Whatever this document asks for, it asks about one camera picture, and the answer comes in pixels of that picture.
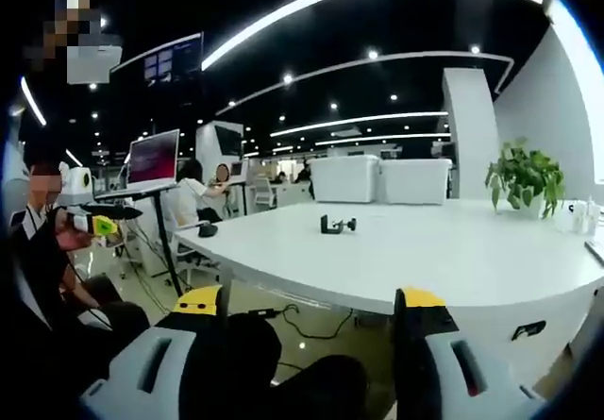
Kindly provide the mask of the person's left hand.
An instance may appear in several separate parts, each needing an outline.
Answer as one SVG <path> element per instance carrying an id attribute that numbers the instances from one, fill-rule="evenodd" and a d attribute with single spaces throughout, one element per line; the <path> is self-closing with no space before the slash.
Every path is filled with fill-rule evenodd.
<path id="1" fill-rule="evenodd" d="M 59 248 L 64 251 L 76 251 L 91 245 L 93 235 L 75 227 L 74 220 L 64 209 L 58 209 L 55 215 L 54 233 Z"/>

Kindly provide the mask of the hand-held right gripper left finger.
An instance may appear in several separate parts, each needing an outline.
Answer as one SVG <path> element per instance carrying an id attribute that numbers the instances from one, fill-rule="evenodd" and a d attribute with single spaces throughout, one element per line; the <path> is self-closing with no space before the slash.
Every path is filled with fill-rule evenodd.
<path id="1" fill-rule="evenodd" d="M 223 287 L 196 288 L 80 397 L 87 419 L 210 419 L 226 356 Z"/>

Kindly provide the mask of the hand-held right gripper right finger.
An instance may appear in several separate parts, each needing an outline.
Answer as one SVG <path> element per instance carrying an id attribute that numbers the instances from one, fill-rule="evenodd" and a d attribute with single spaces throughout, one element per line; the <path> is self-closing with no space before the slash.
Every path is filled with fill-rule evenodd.
<path id="1" fill-rule="evenodd" d="M 397 419 L 531 419 L 544 406 L 430 292 L 396 290 L 393 349 Z"/>

